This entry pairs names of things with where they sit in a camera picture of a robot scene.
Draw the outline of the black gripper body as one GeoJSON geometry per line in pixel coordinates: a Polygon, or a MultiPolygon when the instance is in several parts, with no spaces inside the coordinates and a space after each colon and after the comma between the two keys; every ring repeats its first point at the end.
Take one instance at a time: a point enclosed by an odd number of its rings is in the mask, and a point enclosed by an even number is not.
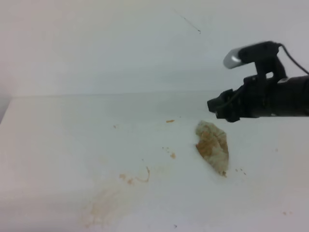
{"type": "Polygon", "coordinates": [[[227,122],[237,122],[241,118],[275,117],[271,111],[269,96],[278,80],[274,77],[266,80],[260,88],[257,77],[244,79],[238,89],[229,89],[216,97],[216,117],[227,122]]]}

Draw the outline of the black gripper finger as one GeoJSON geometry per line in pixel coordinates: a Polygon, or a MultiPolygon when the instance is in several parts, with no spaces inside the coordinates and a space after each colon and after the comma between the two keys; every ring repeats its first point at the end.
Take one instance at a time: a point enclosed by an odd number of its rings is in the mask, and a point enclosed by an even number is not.
{"type": "Polygon", "coordinates": [[[212,113],[215,113],[217,111],[218,107],[221,107],[225,104],[225,99],[221,96],[218,96],[216,98],[210,99],[207,101],[208,110],[212,113]]]}

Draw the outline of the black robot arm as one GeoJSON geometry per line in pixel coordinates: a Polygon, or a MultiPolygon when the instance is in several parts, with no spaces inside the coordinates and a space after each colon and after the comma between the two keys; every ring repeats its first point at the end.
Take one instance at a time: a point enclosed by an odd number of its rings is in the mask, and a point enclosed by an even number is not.
{"type": "Polygon", "coordinates": [[[288,78],[284,82],[266,80],[262,93],[257,76],[244,79],[237,90],[226,90],[207,101],[208,110],[218,119],[236,122],[241,118],[292,117],[309,115],[309,77],[288,78]]]}

